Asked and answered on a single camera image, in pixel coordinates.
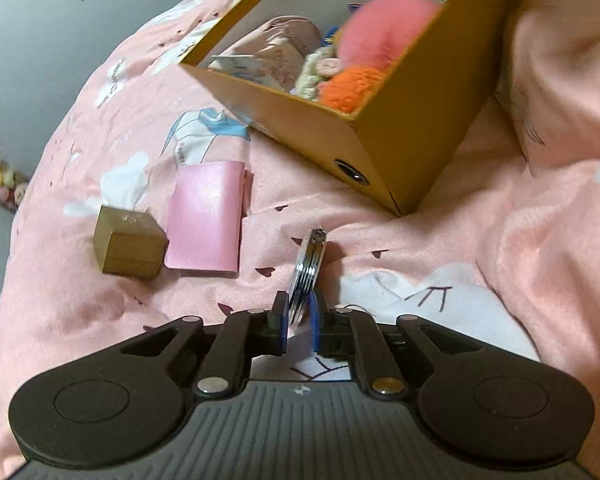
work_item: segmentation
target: wooden cube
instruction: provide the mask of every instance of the wooden cube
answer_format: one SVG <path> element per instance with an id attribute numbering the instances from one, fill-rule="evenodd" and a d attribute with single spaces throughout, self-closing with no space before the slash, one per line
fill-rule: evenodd
<path id="1" fill-rule="evenodd" d="M 100 208 L 93 250 L 102 272 L 155 278 L 168 244 L 167 235 L 149 213 Z"/>

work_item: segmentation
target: orange pom pom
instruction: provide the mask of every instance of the orange pom pom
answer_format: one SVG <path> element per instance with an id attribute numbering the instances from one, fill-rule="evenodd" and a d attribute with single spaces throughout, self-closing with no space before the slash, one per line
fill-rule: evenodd
<path id="1" fill-rule="evenodd" d="M 320 102 L 350 114 L 383 78 L 384 73 L 377 68 L 350 66 L 320 88 Z"/>

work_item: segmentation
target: pink notebook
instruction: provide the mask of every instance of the pink notebook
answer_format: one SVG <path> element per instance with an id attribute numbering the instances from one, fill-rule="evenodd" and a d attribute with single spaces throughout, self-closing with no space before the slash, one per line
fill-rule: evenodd
<path id="1" fill-rule="evenodd" d="M 242 162 L 183 166 L 169 202 L 164 265 L 170 269 L 238 271 Z"/>

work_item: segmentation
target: pink fluffy ball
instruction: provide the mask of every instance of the pink fluffy ball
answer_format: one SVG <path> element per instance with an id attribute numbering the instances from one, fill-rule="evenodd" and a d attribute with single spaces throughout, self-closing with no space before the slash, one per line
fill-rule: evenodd
<path id="1" fill-rule="evenodd" d="M 1 186 L 0 187 L 0 202 L 7 202 L 9 199 L 9 188 Z"/>
<path id="2" fill-rule="evenodd" d="M 372 66 L 385 72 L 441 7 L 437 0 L 371 0 L 344 25 L 338 57 L 345 67 Z"/>

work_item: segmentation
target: cardboard box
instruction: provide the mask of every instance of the cardboard box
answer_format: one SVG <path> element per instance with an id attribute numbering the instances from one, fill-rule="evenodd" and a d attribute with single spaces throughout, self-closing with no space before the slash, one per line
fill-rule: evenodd
<path id="1" fill-rule="evenodd" d="M 206 69 L 265 21 L 342 24 L 366 0 L 241 0 L 182 66 L 227 109 L 396 214 L 412 212 L 493 91 L 507 15 L 521 0 L 448 0 L 437 18 L 353 114 Z"/>
<path id="2" fill-rule="evenodd" d="M 155 278 L 168 244 L 167 235 L 149 213 L 100 208 L 93 251 L 102 272 Z"/>

